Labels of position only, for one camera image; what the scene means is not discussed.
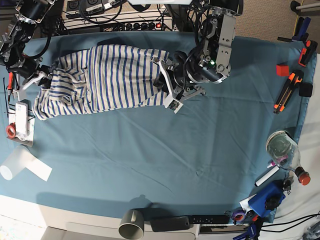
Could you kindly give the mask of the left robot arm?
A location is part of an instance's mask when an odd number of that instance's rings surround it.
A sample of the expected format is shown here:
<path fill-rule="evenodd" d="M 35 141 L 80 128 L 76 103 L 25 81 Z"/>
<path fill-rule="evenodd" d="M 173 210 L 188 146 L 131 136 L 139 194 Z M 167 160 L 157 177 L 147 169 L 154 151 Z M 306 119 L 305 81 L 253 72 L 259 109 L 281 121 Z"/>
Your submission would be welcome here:
<path fill-rule="evenodd" d="M 165 108 L 177 113 L 184 101 L 206 94 L 202 84 L 220 84 L 230 76 L 236 17 L 243 8 L 242 0 L 193 0 L 184 13 L 170 10 L 174 20 L 191 22 L 195 47 L 175 51 L 173 60 L 152 58 L 160 69 L 153 85 L 166 93 Z"/>

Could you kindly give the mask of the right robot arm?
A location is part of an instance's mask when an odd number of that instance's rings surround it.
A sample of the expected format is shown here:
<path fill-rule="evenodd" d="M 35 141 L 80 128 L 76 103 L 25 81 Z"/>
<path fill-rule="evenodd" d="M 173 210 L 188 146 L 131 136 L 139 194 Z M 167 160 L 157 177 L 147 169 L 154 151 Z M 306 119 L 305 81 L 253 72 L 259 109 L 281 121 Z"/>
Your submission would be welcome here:
<path fill-rule="evenodd" d="M 42 65 L 43 54 L 48 50 L 52 27 L 49 28 L 46 44 L 40 53 L 28 56 L 24 53 L 28 43 L 42 23 L 47 13 L 55 5 L 54 0 L 20 0 L 14 15 L 4 34 L 0 36 L 0 65 L 13 75 L 13 85 L 8 87 L 8 94 L 18 101 L 27 98 L 27 88 L 35 84 L 49 89 L 52 81 L 51 68 Z"/>

